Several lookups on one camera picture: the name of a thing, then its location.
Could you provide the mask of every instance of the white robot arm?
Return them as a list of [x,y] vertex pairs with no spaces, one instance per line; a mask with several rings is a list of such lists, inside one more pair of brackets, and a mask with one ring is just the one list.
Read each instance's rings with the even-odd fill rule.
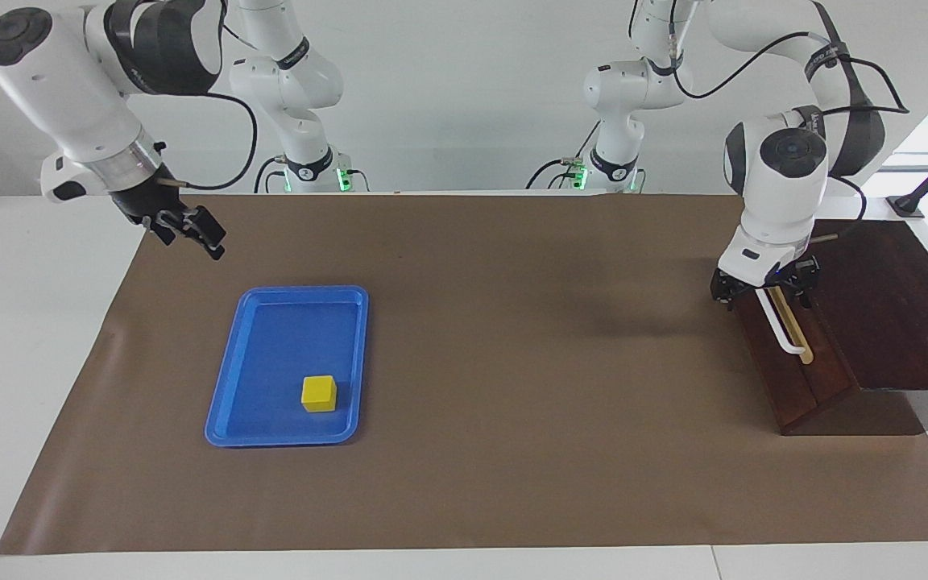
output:
[[284,149],[287,181],[296,193],[346,191],[350,159],[328,143],[312,111],[342,99],[342,76],[310,47],[288,0],[238,0],[246,40],[265,56],[239,60],[232,89],[273,122]]
[[629,189],[644,141],[644,124],[633,118],[638,110],[660,110],[686,101],[674,71],[688,81],[682,63],[682,43],[701,0],[678,0],[674,33],[670,33],[671,3],[644,1],[633,15],[629,36],[641,54],[637,61],[612,62],[586,76],[586,104],[600,114],[600,133],[585,155],[586,187],[618,192]]
[[[729,302],[766,286],[801,295],[818,276],[813,258],[802,257],[828,177],[855,175],[879,154],[883,121],[822,4],[712,0],[708,18],[727,47],[759,52],[772,45],[767,52],[802,66],[815,96],[787,113],[741,122],[726,139],[727,180],[744,196],[744,214],[719,260],[712,296]],[[774,43],[793,32],[800,35]]]
[[53,201],[106,192],[132,223],[169,245],[177,235],[213,259],[225,231],[190,209],[130,93],[205,94],[221,71],[222,0],[117,0],[51,14],[0,16],[0,86],[60,150],[42,165]]

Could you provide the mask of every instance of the yellow cube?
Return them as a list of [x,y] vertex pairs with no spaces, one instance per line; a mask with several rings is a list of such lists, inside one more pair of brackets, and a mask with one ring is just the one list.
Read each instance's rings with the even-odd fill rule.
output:
[[303,379],[303,408],[306,412],[335,411],[338,389],[334,377],[307,377]]

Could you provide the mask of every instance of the green indicator light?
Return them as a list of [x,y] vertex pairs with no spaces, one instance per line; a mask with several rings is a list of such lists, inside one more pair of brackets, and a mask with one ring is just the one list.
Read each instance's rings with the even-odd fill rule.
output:
[[578,169],[578,179],[575,180],[576,189],[585,189],[586,181],[589,180],[590,172],[589,169],[579,168]]
[[350,176],[347,175],[345,169],[336,169],[338,173],[339,188],[342,191],[350,191],[353,188],[353,180],[350,179]]

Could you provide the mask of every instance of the white table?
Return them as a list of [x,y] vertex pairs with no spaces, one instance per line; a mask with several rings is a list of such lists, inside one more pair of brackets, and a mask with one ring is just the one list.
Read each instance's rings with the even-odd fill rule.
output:
[[[822,216],[856,209],[832,199]],[[928,247],[926,224],[913,230]],[[0,536],[140,239],[108,198],[0,197]],[[0,578],[250,576],[909,580],[928,578],[928,543],[0,557]]]

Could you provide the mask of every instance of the dark wooden board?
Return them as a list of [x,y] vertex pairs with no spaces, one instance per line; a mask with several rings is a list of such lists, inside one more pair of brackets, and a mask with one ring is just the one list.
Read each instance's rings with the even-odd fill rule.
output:
[[[821,221],[816,235],[843,221]],[[903,222],[865,222],[811,247],[822,267],[813,308],[791,304],[815,351],[802,366],[778,348],[757,300],[736,312],[787,434],[928,430],[928,252]]]

